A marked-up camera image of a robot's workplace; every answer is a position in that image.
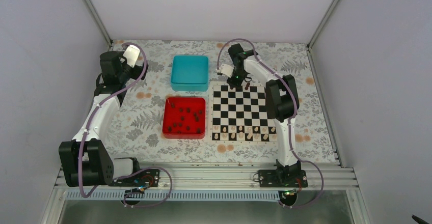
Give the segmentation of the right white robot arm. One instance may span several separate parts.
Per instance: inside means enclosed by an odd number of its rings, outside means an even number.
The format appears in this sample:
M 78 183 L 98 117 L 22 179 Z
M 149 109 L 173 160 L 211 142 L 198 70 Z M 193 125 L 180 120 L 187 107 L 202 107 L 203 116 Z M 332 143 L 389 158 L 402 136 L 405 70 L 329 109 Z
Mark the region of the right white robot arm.
M 297 115 L 298 95 L 292 75 L 280 75 L 266 65 L 254 49 L 245 51 L 240 44 L 228 49 L 233 67 L 229 67 L 227 83 L 231 88 L 242 85 L 248 74 L 253 75 L 264 86 L 265 106 L 268 118 L 275 123 L 278 156 L 273 184 L 288 187 L 296 178 L 301 178 L 301 162 L 294 151 L 293 134 Z

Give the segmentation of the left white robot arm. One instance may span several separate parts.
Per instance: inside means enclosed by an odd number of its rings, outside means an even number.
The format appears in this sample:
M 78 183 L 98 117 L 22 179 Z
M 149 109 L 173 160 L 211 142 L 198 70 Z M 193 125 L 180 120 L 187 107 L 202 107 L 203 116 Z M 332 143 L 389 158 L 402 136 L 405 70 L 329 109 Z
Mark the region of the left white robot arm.
M 141 57 L 137 46 L 100 55 L 101 74 L 97 78 L 91 110 L 78 133 L 60 143 L 59 157 L 69 187 L 110 185 L 121 177 L 130 186 L 137 185 L 142 172 L 135 158 L 113 158 L 103 142 L 114 115 L 119 111 L 130 79 L 143 80 L 146 65 L 137 65 Z

